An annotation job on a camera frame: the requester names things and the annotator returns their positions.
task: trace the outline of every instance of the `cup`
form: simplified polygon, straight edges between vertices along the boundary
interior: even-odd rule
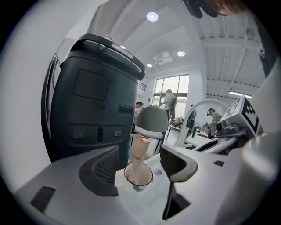
[[[149,168],[148,165],[142,163],[139,168],[139,178],[137,183],[132,183],[128,178],[130,171],[132,169],[132,163],[129,163],[126,168],[124,169],[124,176],[126,180],[130,183],[130,186],[135,190],[135,191],[143,191],[148,184],[152,181],[153,179],[153,173],[152,170]]]

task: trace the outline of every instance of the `ceiling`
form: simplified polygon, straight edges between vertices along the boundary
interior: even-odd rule
[[[148,21],[148,12],[159,19]],[[245,35],[247,28],[253,35]],[[246,13],[212,18],[203,12],[197,19],[181,0],[110,0],[98,8],[88,32],[109,35],[144,65],[151,63],[147,77],[199,66],[207,98],[234,101],[229,90],[253,95],[264,81],[257,27]],[[178,57],[179,50],[186,55]]]

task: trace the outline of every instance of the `dark gray machine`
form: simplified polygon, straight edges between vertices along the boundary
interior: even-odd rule
[[[119,146],[128,161],[138,84],[144,65],[119,45],[85,34],[73,45],[54,90],[50,130],[57,159]]]

